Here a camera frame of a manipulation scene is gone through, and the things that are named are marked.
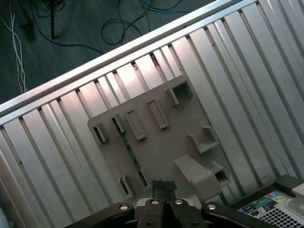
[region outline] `metal stand leg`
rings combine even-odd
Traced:
[[[50,6],[51,6],[51,37],[52,37],[52,39],[55,39],[54,0],[51,0]]]

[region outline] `dark carpet floor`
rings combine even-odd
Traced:
[[[25,11],[30,12],[30,15],[34,12],[40,30],[50,38],[50,17],[40,18],[37,16],[37,13],[40,16],[48,15],[45,11],[45,2],[42,2],[42,0],[31,1],[34,4],[32,11],[29,0],[21,0],[21,4]],[[178,1],[153,0],[153,6],[166,9],[175,5]],[[184,0],[174,9],[193,11],[210,2],[212,0]],[[9,3],[9,0],[0,0],[0,18],[10,24]],[[65,0],[64,8],[60,9],[57,8],[55,12],[56,42],[89,45],[102,53],[111,51],[121,45],[110,46],[101,38],[102,25],[109,19],[119,18],[118,0]],[[138,0],[122,0],[120,12],[124,20],[133,21],[144,10]],[[148,33],[149,30],[155,30],[184,14],[161,14],[149,11],[147,15],[149,20],[147,17],[143,17],[135,23],[142,34]],[[104,35],[110,42],[116,42],[120,39],[122,31],[123,26],[121,24],[112,24],[104,30]],[[23,66],[28,90],[100,56],[98,52],[84,47],[61,47],[51,44],[39,34],[37,27],[21,28],[17,19],[15,32],[22,42]],[[126,32],[124,43],[139,36],[140,34],[136,29],[130,28]],[[0,21],[0,104],[20,94],[12,34]]]

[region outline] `colorful label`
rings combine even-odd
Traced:
[[[280,195],[279,192],[273,191],[262,198],[248,204],[238,211],[253,217],[260,217],[266,212],[275,208],[277,203],[285,202],[287,199]]]

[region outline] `black cable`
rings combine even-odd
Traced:
[[[149,8],[145,8],[144,6],[142,6],[142,8],[144,9],[144,12],[143,12],[137,19],[135,19],[134,21],[128,22],[128,21],[122,19],[122,16],[121,16],[121,13],[120,13],[120,3],[121,3],[121,1],[122,1],[122,0],[119,0],[119,1],[118,1],[118,14],[119,14],[119,19],[110,19],[110,20],[106,21],[106,22],[103,24],[102,28],[101,28],[101,37],[102,37],[103,41],[104,41],[106,44],[111,45],[111,46],[114,46],[114,45],[117,45],[117,44],[123,44],[123,43],[124,43],[123,41],[124,41],[125,33],[126,33],[126,31],[127,31],[130,27],[136,29],[136,31],[142,36],[142,33],[140,32],[140,30],[138,29],[138,27],[136,27],[136,26],[134,25],[134,23],[137,22],[137,21],[139,21],[139,20],[140,20],[141,18],[143,18],[144,16],[147,16],[147,13],[148,13],[148,11],[149,11]],[[149,20],[148,16],[147,16],[147,20],[148,20],[148,27],[149,27],[149,31],[150,31],[150,20]],[[109,40],[107,40],[107,39],[105,38],[104,29],[105,29],[106,27],[108,27],[109,25],[111,25],[111,24],[122,24],[122,26],[123,26],[123,33],[122,33],[122,35],[121,35],[120,40],[117,41],[117,42],[110,42]]]
[[[83,48],[88,48],[88,49],[91,49],[93,51],[96,51],[98,52],[99,54],[103,55],[103,53],[93,47],[90,47],[88,45],[84,45],[84,44],[61,44],[61,43],[58,43],[58,42],[55,42],[55,41],[52,41],[51,39],[47,38],[43,33],[42,31],[40,30],[39,26],[38,26],[38,23],[36,21],[36,18],[35,18],[35,15],[34,15],[34,10],[33,10],[33,6],[32,6],[32,1],[31,0],[28,0],[29,2],[29,5],[30,5],[30,10],[31,10],[31,13],[32,13],[32,17],[33,17],[33,22],[35,24],[35,26],[37,27],[37,30],[38,32],[40,33],[40,35],[46,39],[47,41],[49,41],[50,43],[52,44],[56,44],[58,46],[61,46],[61,47],[83,47]]]
[[[171,9],[177,7],[182,1],[184,1],[184,0],[180,0],[178,3],[176,3],[176,4],[175,4],[174,6],[172,6],[171,8],[168,8],[168,9],[160,9],[160,10],[171,10]]]
[[[66,7],[66,3],[64,0],[63,1],[58,1],[58,0],[54,1],[54,11],[59,12],[59,11],[63,10],[65,7]],[[49,3],[46,4],[46,6],[43,10],[47,13],[47,15],[41,16],[37,12],[36,14],[39,18],[48,18],[51,16],[51,13],[50,13],[51,7],[50,7]]]

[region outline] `green circuit board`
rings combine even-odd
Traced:
[[[147,184],[145,178],[143,177],[141,166],[140,166],[140,164],[138,163],[138,161],[137,161],[137,159],[136,159],[136,157],[135,157],[135,154],[133,153],[133,150],[132,150],[132,148],[131,148],[131,146],[130,146],[128,140],[127,140],[127,138],[125,137],[125,132],[121,132],[121,130],[120,130],[118,124],[117,124],[117,121],[116,121],[114,118],[112,119],[112,121],[113,121],[113,123],[114,123],[114,126],[115,126],[117,132],[119,133],[119,137],[120,137],[121,140],[123,141],[123,145],[124,145],[124,147],[126,148],[128,154],[129,154],[129,156],[130,156],[130,158],[131,158],[131,160],[132,160],[132,163],[133,163],[134,166],[135,166],[135,169],[136,169],[137,174],[139,175],[139,177],[140,177],[140,179],[141,179],[143,185],[144,185],[145,187],[147,187],[148,184]]]

